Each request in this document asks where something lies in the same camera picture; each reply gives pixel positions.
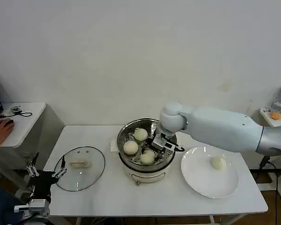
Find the black cable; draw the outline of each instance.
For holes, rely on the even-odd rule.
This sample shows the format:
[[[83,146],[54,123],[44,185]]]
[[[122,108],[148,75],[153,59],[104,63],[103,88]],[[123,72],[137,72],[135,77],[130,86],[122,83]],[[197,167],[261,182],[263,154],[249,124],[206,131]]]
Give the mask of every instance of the black cable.
[[[26,218],[26,219],[24,219],[24,220],[21,220],[19,223],[16,223],[16,224],[14,224],[14,225],[21,225],[21,224],[24,224],[24,223],[26,223],[27,221],[29,221],[29,220],[33,219],[34,217],[36,217],[37,215],[39,215],[39,213],[34,213],[34,214],[32,214],[32,216],[30,216],[30,217],[28,217],[28,218]]]
[[[254,178],[254,180],[256,181],[256,183],[257,183],[258,177],[259,177],[259,171],[257,171],[257,175],[256,175],[256,177]]]
[[[275,169],[277,169],[276,168],[276,166],[272,163],[272,162],[267,162],[268,164],[271,164]],[[275,208],[276,208],[276,225],[278,224],[278,204],[277,204],[277,198],[278,198],[278,175],[277,174],[275,174],[276,175],[276,197],[275,197]]]
[[[32,116],[32,112],[21,112],[21,113],[16,113],[16,114],[13,114],[13,115],[0,115],[0,118],[6,118],[6,117],[13,117],[13,116],[17,116],[17,115],[20,115],[20,116],[23,116],[23,117],[29,117],[29,116]]]

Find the steamed bun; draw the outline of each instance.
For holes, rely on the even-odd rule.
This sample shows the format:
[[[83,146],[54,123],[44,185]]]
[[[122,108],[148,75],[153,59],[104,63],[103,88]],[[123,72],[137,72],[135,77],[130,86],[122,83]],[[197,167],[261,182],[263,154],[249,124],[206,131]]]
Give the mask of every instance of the steamed bun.
[[[138,141],[144,141],[148,138],[148,132],[143,128],[136,129],[134,132],[134,137]]]
[[[223,170],[226,168],[226,160],[223,157],[212,157],[210,164],[216,170]]]
[[[124,153],[127,155],[134,155],[138,151],[139,146],[135,141],[127,141],[124,144],[123,149]]]
[[[155,161],[155,153],[150,150],[145,150],[144,154],[140,155],[140,162],[143,165],[152,165]]]

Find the white shelf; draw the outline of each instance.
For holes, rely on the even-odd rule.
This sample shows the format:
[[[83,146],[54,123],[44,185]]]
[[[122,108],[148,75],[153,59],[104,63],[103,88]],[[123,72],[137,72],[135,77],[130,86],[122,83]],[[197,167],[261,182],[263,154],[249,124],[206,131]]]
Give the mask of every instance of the white shelf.
[[[46,104],[44,102],[15,102],[3,103],[2,105],[4,108],[2,114],[4,115],[12,115],[10,108],[16,105],[20,106],[23,112],[32,113],[29,117],[23,117],[20,115],[9,117],[9,119],[14,120],[15,128],[7,139],[0,145],[0,147],[17,148],[23,143],[29,131],[46,108]]]
[[[270,111],[268,109],[266,109],[266,108],[260,109],[260,114],[262,115],[262,117],[267,121],[267,123],[271,127],[281,126],[281,119],[280,120],[272,119],[271,116],[270,116]]]

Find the glass lid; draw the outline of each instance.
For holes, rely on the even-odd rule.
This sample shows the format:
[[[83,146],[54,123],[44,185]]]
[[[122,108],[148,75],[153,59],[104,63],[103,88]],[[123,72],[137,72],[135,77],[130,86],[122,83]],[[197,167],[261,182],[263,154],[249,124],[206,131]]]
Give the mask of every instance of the glass lid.
[[[70,150],[65,156],[67,172],[57,183],[66,191],[81,191],[92,186],[101,177],[105,168],[103,153],[90,146]],[[55,166],[55,172],[61,167],[62,158]]]

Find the wall stain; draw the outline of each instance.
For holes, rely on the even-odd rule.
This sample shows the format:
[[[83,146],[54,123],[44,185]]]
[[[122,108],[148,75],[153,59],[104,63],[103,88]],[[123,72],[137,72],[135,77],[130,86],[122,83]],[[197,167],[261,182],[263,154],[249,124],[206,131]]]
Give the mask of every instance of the wall stain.
[[[216,89],[221,92],[229,92],[232,90],[232,83],[230,81],[223,82]]]

